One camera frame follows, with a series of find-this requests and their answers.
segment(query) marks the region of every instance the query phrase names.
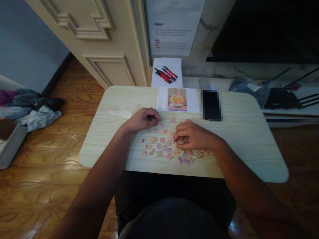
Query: black tv screen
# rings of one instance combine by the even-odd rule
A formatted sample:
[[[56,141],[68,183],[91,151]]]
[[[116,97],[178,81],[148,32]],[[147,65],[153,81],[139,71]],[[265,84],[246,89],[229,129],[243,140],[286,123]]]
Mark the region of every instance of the black tv screen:
[[[236,0],[206,61],[319,64],[318,2]]]

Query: pile of clothes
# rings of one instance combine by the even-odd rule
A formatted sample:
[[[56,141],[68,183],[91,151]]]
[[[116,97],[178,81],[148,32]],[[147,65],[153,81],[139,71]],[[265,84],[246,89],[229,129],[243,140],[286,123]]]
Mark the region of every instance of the pile of clothes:
[[[42,97],[30,89],[0,90],[0,117],[28,126],[28,132],[44,128],[62,115],[61,98]]]

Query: purple cloth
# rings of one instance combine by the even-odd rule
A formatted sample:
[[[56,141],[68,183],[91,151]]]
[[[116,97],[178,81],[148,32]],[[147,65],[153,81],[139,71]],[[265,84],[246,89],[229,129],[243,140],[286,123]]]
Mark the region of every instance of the purple cloth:
[[[18,94],[17,91],[0,90],[0,105],[3,106],[7,103],[11,103],[13,98]]]

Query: cardboard box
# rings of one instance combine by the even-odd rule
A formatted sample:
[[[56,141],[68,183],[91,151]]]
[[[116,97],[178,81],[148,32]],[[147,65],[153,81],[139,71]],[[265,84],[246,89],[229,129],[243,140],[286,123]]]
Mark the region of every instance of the cardboard box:
[[[16,123],[9,119],[1,119],[0,120],[0,140],[6,141],[14,128],[16,127]]]

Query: yellow cartoon character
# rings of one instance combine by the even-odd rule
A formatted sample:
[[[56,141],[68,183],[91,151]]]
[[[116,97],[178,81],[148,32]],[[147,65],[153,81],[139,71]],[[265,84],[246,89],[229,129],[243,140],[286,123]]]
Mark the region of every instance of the yellow cartoon character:
[[[183,105],[184,98],[178,91],[176,91],[169,100],[171,102],[169,104],[171,107],[175,107],[175,108],[183,108],[184,107],[184,105]]]

